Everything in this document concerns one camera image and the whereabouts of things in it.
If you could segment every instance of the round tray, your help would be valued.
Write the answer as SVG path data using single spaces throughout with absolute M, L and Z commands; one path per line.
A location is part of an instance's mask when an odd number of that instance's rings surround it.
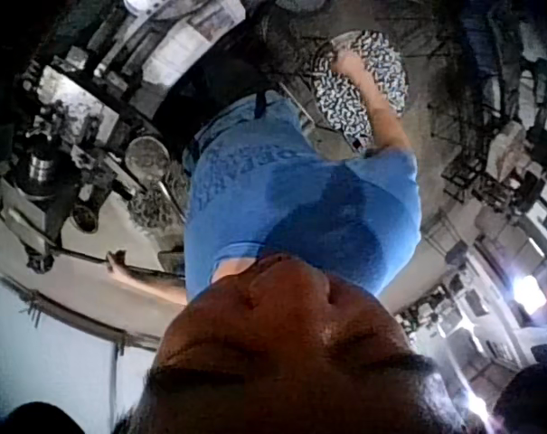
M 384 47 L 384 49 L 390 49 L 392 55 L 398 57 L 398 59 L 392 60 L 392 62 L 398 62 L 401 66 L 401 71 L 403 73 L 403 80 L 401 80 L 401 83 L 405 83 L 405 88 L 403 90 L 403 95 L 402 95 L 403 101 L 400 102 L 399 98 L 397 98 L 397 100 L 395 100 L 393 97 L 388 97 L 388 100 L 390 102 L 392 102 L 394 100 L 394 104 L 392 104 L 392 107 L 395 109 L 398 116 L 400 117 L 403 114 L 403 110 L 407 107 L 407 103 L 408 103 L 408 93 L 409 93 L 408 92 L 408 87 L 409 87 L 408 73 L 406 71 L 405 66 L 403 65 L 403 61 L 402 61 L 400 52 L 395 50 L 395 47 L 393 47 L 393 45 L 391 44 L 391 42 L 389 41 L 389 39 L 387 38 L 387 36 L 384 33 L 371 31 L 371 30 L 366 30 L 366 31 L 354 30 L 354 31 L 351 31 L 351 32 L 342 33 L 342 34 L 336 36 L 335 38 L 333 38 L 331 40 L 328 40 L 327 42 L 322 44 L 317 49 L 316 54 L 315 54 L 315 56 L 314 56 L 314 58 L 311 62 L 310 68 L 311 68 L 311 71 L 313 73 L 311 74 L 310 85 L 311 85 L 311 89 L 313 90 L 313 93 L 314 93 L 314 98 L 316 99 L 317 107 L 318 107 L 319 111 L 324 115 L 325 119 L 327 120 L 327 123 L 333 129 L 335 129 L 337 131 L 341 131 L 342 133 L 344 133 L 347 138 L 353 139 L 353 140 L 360 139 L 363 142 L 365 142 L 365 144 L 368 145 L 368 147 L 371 147 L 371 144 L 373 142 L 373 137 L 372 137 L 371 126 L 369 126 L 369 122 L 366 121 L 367 127 L 362 128 L 363 132 L 361 134 L 359 134 L 359 135 L 348 135 L 347 133 L 348 133 L 348 131 L 351 131 L 351 129 L 348 129 L 346 131 L 343 127 L 340 127 L 340 122 L 335 121 L 335 116 L 328 117 L 328 109 L 322 107 L 322 104 L 320 103 L 320 96 L 319 96 L 319 89 L 318 89 L 318 82 L 321 80 L 320 75 L 319 75 L 319 71 L 318 71 L 318 65 L 319 65 L 320 61 L 322 61 L 323 58 L 327 57 L 327 54 L 329 52 L 335 52 L 335 51 L 340 50 L 340 49 L 349 49 L 349 48 L 351 48 L 352 44 L 355 43 L 361 36 L 363 36 L 364 33 L 368 33 L 368 36 L 374 36 L 375 35 L 376 39 L 379 39 L 381 37 L 382 38 L 381 41 L 385 40 L 387 42 L 387 47 Z M 382 82 L 381 78 L 375 77 L 375 75 L 374 75 L 374 78 L 376 79 L 376 82 L 378 83 L 378 85 L 381 88 L 383 88 L 385 86 L 384 83 Z M 361 115 L 360 113 L 357 113 L 357 116 L 359 116 L 360 118 L 367 118 L 367 113 L 366 113 L 365 106 L 363 105 L 363 103 L 361 101 L 359 101 L 357 104 L 362 108 L 363 113 L 364 113 L 363 115 Z

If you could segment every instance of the white wall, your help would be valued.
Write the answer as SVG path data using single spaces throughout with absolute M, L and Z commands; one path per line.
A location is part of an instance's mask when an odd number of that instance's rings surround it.
M 46 315 L 38 328 L 27 305 L 0 286 L 0 419 L 29 401 L 56 405 L 87 433 L 110 432 L 114 345 Z M 118 412 L 136 403 L 154 354 L 127 349 L 118 360 Z

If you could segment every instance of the person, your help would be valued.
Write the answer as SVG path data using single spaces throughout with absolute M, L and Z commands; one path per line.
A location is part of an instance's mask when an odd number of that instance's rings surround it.
M 420 239 L 410 141 L 358 55 L 334 68 L 367 106 L 371 158 L 325 161 L 271 91 L 197 135 L 189 304 L 118 432 L 461 432 L 435 365 L 376 298 Z M 113 278 L 185 302 L 108 260 Z

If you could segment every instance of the bright light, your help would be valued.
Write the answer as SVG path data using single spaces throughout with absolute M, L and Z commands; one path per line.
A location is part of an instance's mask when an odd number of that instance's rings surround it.
M 472 391 L 468 392 L 468 408 L 474 414 L 477 414 L 484 423 L 488 422 L 489 415 L 486 402 L 477 397 Z
M 442 336 L 442 339 L 446 339 L 446 332 L 444 332 L 442 326 L 439 323 L 437 324 L 437 326 L 439 335 Z
M 539 255 L 541 255 L 544 258 L 544 252 L 540 247 L 538 247 L 538 244 L 536 244 L 536 241 L 532 238 L 529 238 L 528 241 L 533 245 L 534 249 L 538 252 Z
M 474 323 L 470 321 L 470 318 L 463 316 L 462 321 L 460 321 L 457 326 L 466 329 L 470 333 L 474 333 Z
M 534 276 L 514 281 L 514 300 L 523 305 L 528 315 L 532 315 L 546 304 L 546 296 Z
M 484 353 L 484 349 L 482 348 L 482 343 L 480 342 L 480 339 L 474 335 L 474 323 L 470 321 L 470 318 L 463 316 L 462 321 L 458 323 L 458 328 L 463 328 L 470 332 L 470 336 L 472 336 L 472 341 L 474 341 L 474 346 L 476 347 L 477 351 L 479 353 Z

